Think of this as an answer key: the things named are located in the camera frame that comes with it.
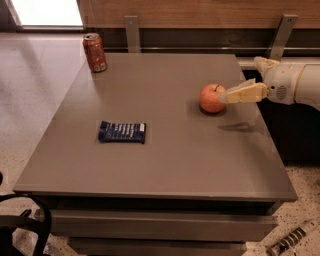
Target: floor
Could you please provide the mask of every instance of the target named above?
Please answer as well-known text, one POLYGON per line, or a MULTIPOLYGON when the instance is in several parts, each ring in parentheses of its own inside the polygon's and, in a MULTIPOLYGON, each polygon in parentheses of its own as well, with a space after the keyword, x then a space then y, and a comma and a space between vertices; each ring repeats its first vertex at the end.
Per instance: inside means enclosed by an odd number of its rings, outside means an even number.
MULTIPOLYGON (((81 39, 81 35, 0 33, 0 171, 4 174, 0 194, 12 192, 78 70, 86 64, 81 39)), ((320 222, 320 162, 289 163, 286 170, 299 199, 274 213, 279 225, 263 241, 247 243, 244 256, 267 255, 267 247, 304 221, 320 222)), ((2 203, 0 214, 20 214, 26 208, 36 207, 17 199, 2 203)), ((35 238, 30 233, 17 230, 15 242, 31 255, 35 238)), ((294 248, 297 256, 320 255, 320 228, 294 248)), ((50 236, 46 251, 56 256, 77 255, 64 237, 50 236)))

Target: red soda can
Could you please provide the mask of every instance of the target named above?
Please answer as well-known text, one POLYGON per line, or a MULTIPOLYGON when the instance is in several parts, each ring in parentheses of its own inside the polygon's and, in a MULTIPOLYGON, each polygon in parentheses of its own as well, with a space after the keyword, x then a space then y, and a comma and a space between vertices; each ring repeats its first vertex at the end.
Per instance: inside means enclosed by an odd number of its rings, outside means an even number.
POLYGON ((83 37, 83 48, 92 72, 101 72, 107 69, 102 39, 97 33, 89 33, 83 37))

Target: chair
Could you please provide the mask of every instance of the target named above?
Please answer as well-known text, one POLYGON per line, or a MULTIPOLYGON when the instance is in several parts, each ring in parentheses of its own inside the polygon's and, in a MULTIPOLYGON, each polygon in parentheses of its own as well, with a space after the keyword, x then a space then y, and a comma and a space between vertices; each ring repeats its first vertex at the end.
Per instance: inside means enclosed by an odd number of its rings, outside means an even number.
POLYGON ((51 229, 50 210, 36 197, 25 195, 4 195, 0 196, 0 203, 13 198, 30 198, 44 213, 43 221, 34 220, 28 217, 30 210, 26 210, 20 216, 0 215, 0 255, 2 256, 24 256, 12 244, 12 233, 16 228, 32 231, 38 235, 38 240, 34 248, 33 256, 43 256, 44 247, 49 237, 51 229))

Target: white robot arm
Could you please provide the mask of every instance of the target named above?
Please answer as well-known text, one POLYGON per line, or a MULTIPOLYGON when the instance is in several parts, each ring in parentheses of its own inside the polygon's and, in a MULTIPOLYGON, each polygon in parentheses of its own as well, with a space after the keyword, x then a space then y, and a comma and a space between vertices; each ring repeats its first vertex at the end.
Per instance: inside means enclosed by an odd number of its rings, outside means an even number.
POLYGON ((282 64, 256 57, 263 83, 254 79, 220 94, 223 103, 258 102, 263 98, 282 104, 301 103, 320 111, 320 65, 282 64))

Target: metal bracket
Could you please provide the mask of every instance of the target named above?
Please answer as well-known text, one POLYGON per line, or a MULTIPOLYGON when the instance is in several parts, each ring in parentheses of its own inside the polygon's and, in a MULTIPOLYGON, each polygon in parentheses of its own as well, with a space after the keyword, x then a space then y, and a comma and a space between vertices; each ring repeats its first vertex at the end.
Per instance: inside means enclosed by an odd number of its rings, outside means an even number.
POLYGON ((289 37, 291 35, 291 32, 293 30, 293 27, 294 27, 294 24, 296 23, 297 18, 298 16, 294 14, 282 15, 281 22, 276 31, 276 35, 271 46, 270 55, 267 56, 268 58, 273 60, 278 60, 278 61, 281 60, 283 56, 284 48, 289 40, 289 37))
POLYGON ((138 16, 125 16, 127 44, 129 53, 140 53, 140 32, 138 16))

